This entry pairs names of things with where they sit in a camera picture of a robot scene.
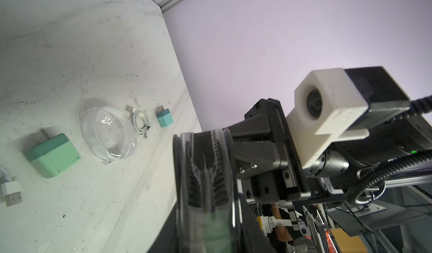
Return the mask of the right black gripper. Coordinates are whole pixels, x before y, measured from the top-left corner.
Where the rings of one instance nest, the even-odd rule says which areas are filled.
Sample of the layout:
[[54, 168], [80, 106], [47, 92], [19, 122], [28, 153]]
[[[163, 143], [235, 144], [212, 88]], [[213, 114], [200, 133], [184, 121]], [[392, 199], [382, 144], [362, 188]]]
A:
[[227, 128], [243, 194], [259, 204], [305, 201], [311, 190], [288, 123], [275, 99], [260, 99], [245, 119]]

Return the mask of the green charger plug front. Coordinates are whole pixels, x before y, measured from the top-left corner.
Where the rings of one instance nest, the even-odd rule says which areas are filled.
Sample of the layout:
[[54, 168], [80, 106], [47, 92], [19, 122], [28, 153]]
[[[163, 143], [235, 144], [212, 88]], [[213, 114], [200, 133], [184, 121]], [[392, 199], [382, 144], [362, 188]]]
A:
[[231, 212], [215, 210], [193, 215], [189, 226], [187, 247], [190, 253], [235, 253], [237, 237]]

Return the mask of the green charger plug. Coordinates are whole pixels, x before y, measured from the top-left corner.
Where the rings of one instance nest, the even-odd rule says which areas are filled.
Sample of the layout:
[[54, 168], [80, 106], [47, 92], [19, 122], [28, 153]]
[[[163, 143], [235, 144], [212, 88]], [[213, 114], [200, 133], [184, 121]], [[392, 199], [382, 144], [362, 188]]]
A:
[[231, 212], [215, 210], [193, 215], [189, 226], [187, 247], [190, 253], [235, 253], [237, 237]]
[[45, 141], [25, 149], [24, 156], [44, 178], [54, 178], [82, 159], [64, 133], [50, 137], [44, 129], [40, 131]]

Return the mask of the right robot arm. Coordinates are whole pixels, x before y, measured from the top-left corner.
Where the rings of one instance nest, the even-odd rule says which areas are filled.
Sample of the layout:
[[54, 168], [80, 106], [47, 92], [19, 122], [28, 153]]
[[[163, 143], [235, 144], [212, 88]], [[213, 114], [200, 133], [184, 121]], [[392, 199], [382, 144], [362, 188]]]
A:
[[257, 203], [370, 203], [432, 158], [431, 97], [412, 101], [383, 67], [311, 71], [284, 114], [261, 99], [229, 127], [244, 195]]

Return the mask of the teal charger plug right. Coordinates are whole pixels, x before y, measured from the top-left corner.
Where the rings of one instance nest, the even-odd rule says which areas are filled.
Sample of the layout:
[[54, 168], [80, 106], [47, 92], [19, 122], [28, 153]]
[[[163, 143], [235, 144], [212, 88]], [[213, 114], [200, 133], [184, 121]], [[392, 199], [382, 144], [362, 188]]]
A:
[[173, 117], [168, 108], [164, 108], [163, 106], [157, 106], [155, 114], [159, 125], [162, 128], [168, 127], [173, 124]]

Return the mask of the clear round case right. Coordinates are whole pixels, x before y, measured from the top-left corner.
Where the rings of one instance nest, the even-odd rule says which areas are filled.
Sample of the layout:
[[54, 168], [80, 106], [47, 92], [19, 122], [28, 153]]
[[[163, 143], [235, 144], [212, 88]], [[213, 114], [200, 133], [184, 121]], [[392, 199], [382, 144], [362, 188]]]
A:
[[130, 158], [137, 148], [137, 136], [126, 113], [103, 106], [86, 111], [81, 119], [82, 135], [91, 152], [104, 164]]

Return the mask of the green charger plug centre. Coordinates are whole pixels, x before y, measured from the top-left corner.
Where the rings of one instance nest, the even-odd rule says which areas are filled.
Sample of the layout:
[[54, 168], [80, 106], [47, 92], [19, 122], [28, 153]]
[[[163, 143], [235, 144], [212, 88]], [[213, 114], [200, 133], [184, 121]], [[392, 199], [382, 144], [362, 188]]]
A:
[[40, 131], [45, 141], [25, 149], [24, 156], [44, 178], [54, 178], [82, 159], [64, 133], [50, 137], [44, 129]]

